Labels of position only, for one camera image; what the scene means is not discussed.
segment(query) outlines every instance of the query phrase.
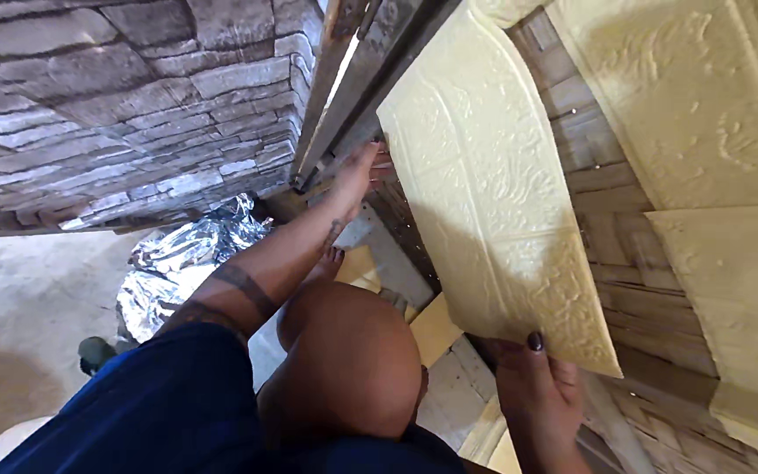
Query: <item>forearm tattoo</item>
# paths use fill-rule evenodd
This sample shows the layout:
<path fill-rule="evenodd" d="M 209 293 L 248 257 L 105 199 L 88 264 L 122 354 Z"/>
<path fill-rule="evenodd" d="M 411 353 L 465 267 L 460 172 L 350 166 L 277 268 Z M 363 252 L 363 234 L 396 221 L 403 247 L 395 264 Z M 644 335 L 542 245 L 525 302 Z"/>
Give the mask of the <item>forearm tattoo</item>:
<path fill-rule="evenodd" d="M 174 314 L 168 318 L 168 321 L 160 327 L 155 336 L 164 334 L 187 322 L 212 322 L 217 325 L 226 327 L 236 334 L 243 334 L 242 329 L 236 324 L 236 320 L 225 315 L 218 309 L 210 308 L 199 301 L 187 301 L 180 309 L 174 311 Z"/>
<path fill-rule="evenodd" d="M 346 226 L 347 224 L 341 219 L 332 219 L 332 227 L 329 229 L 326 240 L 323 241 L 323 251 L 326 251 L 329 247 L 332 246 L 332 244 L 335 242 L 335 239 L 338 239 L 338 236 L 341 235 L 343 228 Z"/>
<path fill-rule="evenodd" d="M 235 286 L 247 296 L 256 306 L 260 315 L 264 317 L 272 316 L 278 309 L 279 305 L 275 304 L 271 298 L 265 294 L 260 287 L 241 267 L 236 265 L 221 265 L 212 273 L 216 279 L 224 283 Z"/>

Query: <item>crumpled foil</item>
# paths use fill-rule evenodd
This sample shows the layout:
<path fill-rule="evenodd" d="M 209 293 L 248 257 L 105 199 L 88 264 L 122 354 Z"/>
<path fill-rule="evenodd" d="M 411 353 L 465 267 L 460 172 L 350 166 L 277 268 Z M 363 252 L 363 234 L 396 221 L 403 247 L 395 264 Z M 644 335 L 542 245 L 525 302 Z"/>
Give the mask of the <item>crumpled foil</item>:
<path fill-rule="evenodd" d="M 250 215 L 254 201 L 246 194 L 227 201 L 204 217 L 171 233 L 155 231 L 136 244 L 128 260 L 134 270 L 121 284 L 116 313 L 137 342 L 151 339 L 216 267 L 260 241 L 271 220 Z"/>

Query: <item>person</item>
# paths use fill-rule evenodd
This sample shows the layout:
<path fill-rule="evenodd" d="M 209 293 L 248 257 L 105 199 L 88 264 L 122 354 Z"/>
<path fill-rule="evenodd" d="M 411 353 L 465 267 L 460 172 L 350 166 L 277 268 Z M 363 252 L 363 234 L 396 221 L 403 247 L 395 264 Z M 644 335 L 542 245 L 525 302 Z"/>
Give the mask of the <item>person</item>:
<path fill-rule="evenodd" d="M 417 427 L 428 376 L 411 330 L 374 293 L 333 278 L 383 145 L 358 147 L 325 198 L 219 266 L 153 339 L 107 362 L 0 474 L 457 472 Z M 286 360 L 254 395 L 247 340 L 282 305 Z M 502 410 L 526 474 L 586 474 L 577 371 L 538 332 L 494 343 Z"/>

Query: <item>fingernail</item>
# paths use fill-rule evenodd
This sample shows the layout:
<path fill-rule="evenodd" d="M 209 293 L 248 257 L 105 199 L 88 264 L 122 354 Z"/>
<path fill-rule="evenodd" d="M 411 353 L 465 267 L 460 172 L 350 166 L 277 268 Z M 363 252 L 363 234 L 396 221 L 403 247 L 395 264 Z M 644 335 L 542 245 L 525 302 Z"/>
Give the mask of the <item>fingernail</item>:
<path fill-rule="evenodd" d="M 542 351 L 542 334 L 539 330 L 528 335 L 528 348 L 534 352 Z"/>

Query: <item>stone wall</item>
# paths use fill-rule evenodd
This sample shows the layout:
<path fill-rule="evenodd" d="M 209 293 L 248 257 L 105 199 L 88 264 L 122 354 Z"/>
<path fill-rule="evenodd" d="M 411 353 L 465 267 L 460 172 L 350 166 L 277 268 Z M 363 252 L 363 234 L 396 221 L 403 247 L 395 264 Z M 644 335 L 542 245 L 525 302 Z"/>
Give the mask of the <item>stone wall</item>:
<path fill-rule="evenodd" d="M 321 28 L 315 0 L 0 2 L 0 231 L 287 181 Z"/>

